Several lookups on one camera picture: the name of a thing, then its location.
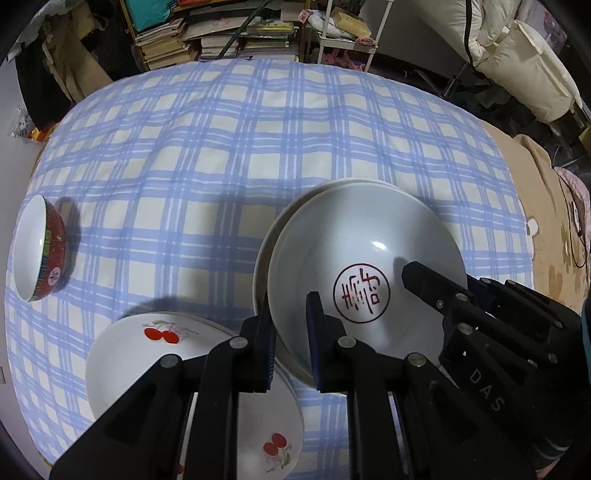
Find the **red patterned bowl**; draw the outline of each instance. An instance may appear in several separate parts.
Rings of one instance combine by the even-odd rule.
[[[40,300],[56,287],[66,260],[66,229],[57,210],[35,195],[22,211],[12,267],[18,296]]]

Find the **stacked books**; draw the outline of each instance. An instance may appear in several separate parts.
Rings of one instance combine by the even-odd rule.
[[[197,22],[187,27],[183,34],[183,40],[199,40],[201,42],[200,61],[215,60],[226,46],[226,43],[230,41],[232,34],[245,20],[246,17],[232,17]],[[237,50],[238,42],[235,41],[224,54],[224,58],[235,57]]]
[[[199,60],[208,61],[217,58],[222,52],[222,49],[232,38],[233,31],[224,33],[226,33],[226,35],[207,35],[201,37],[201,55],[199,56]],[[235,40],[224,54],[224,58],[235,57],[237,50],[238,41]]]
[[[182,18],[151,28],[135,37],[135,45],[150,70],[192,61],[197,50],[183,38],[186,25]]]
[[[294,39],[296,28],[293,22],[263,20],[246,28],[245,39],[238,57],[248,60],[273,59],[297,61],[299,45]]]

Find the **stacked plates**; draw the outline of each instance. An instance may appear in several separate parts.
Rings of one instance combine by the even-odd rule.
[[[404,288],[402,268],[411,261],[467,286],[451,233],[412,195],[380,181],[344,179],[297,199],[267,233],[253,282],[257,312],[268,292],[278,362],[313,386],[306,295],[316,290],[348,335],[386,355],[421,352],[439,365],[443,317]]]

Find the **red circular logo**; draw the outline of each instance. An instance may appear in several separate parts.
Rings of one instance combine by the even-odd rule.
[[[378,267],[368,263],[349,265],[335,281],[333,301],[345,320],[373,322],[384,314],[390,304],[390,283]]]

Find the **white cushion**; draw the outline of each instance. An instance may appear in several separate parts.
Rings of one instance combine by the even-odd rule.
[[[542,36],[514,21],[509,34],[487,48],[490,56],[476,69],[517,98],[544,123],[563,116],[577,102],[574,80]]]
[[[476,38],[483,47],[497,41],[503,27],[515,17],[519,0],[482,0],[482,27]]]
[[[464,31],[466,29],[466,0],[413,0],[419,10],[420,17],[463,59],[468,61],[464,48]],[[472,26],[468,48],[474,63],[483,59],[485,50],[476,38],[482,27],[482,8],[480,0],[472,0]]]

